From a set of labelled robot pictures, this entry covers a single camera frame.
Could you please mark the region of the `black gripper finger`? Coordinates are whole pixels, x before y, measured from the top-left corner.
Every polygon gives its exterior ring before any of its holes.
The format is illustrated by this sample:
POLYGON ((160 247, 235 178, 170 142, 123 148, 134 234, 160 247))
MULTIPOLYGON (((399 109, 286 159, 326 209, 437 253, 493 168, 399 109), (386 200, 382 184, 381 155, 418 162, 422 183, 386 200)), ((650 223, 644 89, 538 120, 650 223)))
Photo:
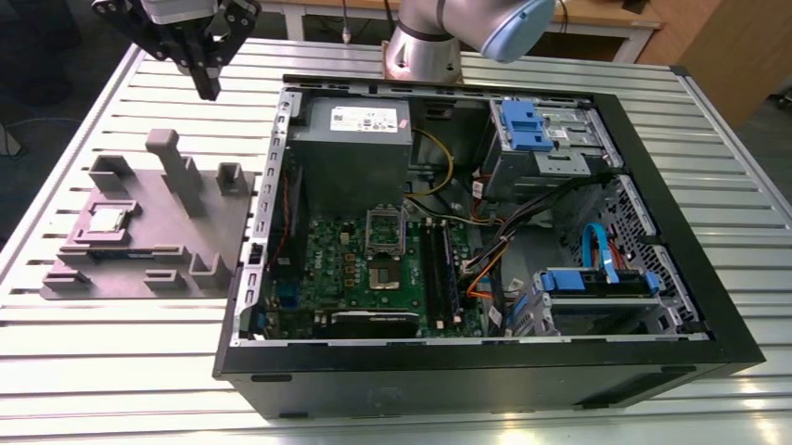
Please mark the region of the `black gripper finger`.
MULTIPOLYGON (((164 53, 155 26, 186 20, 210 20, 208 1, 93 1, 92 11, 156 60, 171 58, 164 53)), ((203 99, 203 86, 207 80, 204 60, 172 61, 182 72, 191 76, 196 92, 203 99)))
POLYGON ((227 25, 223 35, 207 30, 204 43, 204 71, 207 80, 203 86, 203 99, 215 100, 220 93, 219 74, 234 59, 247 37, 251 35, 260 14, 256 1, 227 1, 222 8, 222 19, 227 25))

